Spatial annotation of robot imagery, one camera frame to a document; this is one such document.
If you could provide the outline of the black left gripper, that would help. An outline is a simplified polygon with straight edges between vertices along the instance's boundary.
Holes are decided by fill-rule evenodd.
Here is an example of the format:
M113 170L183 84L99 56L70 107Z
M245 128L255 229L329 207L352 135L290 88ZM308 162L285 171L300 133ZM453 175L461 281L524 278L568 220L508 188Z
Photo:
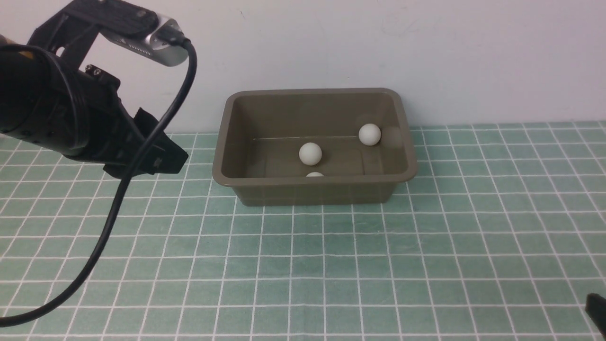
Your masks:
M60 64L52 84L67 97L67 126L85 138L85 143L69 143L67 157L101 164L111 177L126 178L158 120L143 108L130 115L118 95L121 80L94 65L82 72ZM180 173L187 160L188 153L162 132L134 174Z

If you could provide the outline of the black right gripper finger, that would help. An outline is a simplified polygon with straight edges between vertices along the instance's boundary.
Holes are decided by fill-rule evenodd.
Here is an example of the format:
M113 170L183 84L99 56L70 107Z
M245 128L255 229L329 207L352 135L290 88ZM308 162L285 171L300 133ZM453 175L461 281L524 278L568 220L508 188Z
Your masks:
M597 293L590 293L585 300L585 312L600 334L606 334L606 298Z

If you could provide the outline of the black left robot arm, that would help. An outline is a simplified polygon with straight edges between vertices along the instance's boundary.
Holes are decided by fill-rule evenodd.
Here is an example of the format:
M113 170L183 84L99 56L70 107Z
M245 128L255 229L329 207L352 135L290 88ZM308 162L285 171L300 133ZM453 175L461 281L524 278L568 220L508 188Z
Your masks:
M56 65L11 44L1 39L1 133L76 162L102 164L120 179L158 120L142 108L129 115L118 95L120 80L95 65L70 71L88 115L74 118Z

